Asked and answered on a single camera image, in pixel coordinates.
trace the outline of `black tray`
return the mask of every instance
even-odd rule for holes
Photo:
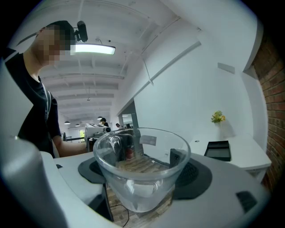
[[[228,141],[209,142],[204,156],[230,162],[232,156]]]

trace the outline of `clear glass bowl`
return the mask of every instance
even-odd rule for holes
[[[182,137],[152,128],[107,133],[93,152],[108,185],[134,212],[155,208],[173,189],[191,155]]]

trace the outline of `wooden floor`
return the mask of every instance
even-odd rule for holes
[[[167,167],[152,162],[151,159],[137,155],[132,159],[118,162],[116,165],[120,169],[124,169],[126,171],[136,171],[136,172],[156,172],[167,169]],[[150,223],[152,223],[155,219],[157,219],[160,215],[162,215],[171,205],[172,202],[172,192],[170,191],[165,198],[157,205],[156,208],[149,212],[137,213],[133,211],[129,211],[129,221],[125,225],[126,228],[146,228]],[[107,196],[109,205],[111,208],[111,212],[114,218],[114,222],[123,226],[128,220],[127,210],[123,206],[116,206],[118,204],[122,204],[117,196],[114,194],[110,187],[107,188]]]

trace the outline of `black t-shirt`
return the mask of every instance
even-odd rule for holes
[[[20,129],[19,138],[32,142],[40,151],[46,151],[54,157],[51,139],[56,135],[61,136],[56,99],[51,94],[51,107],[46,121],[47,98],[40,77],[39,83],[29,75],[23,54],[15,55],[6,62],[6,66],[16,84],[33,104]]]

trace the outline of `person in background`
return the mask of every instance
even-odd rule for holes
[[[116,123],[116,126],[118,129],[123,129],[123,126],[119,125],[118,123]]]
[[[102,123],[104,126],[109,126],[108,123],[106,122],[106,119],[105,119],[105,118],[102,118],[102,119],[101,119],[101,123]]]
[[[70,51],[70,47],[75,43],[73,27],[67,21],[61,20],[39,30],[35,40],[24,53],[19,54],[7,48],[3,56],[7,59],[6,66],[15,83],[33,104],[18,137],[32,142],[40,151],[46,151],[53,157],[55,149],[60,157],[87,152],[85,143],[75,144],[62,140],[57,101],[51,94],[51,107],[47,115],[47,97],[39,77],[43,67],[54,65],[55,61],[60,60],[60,52]]]

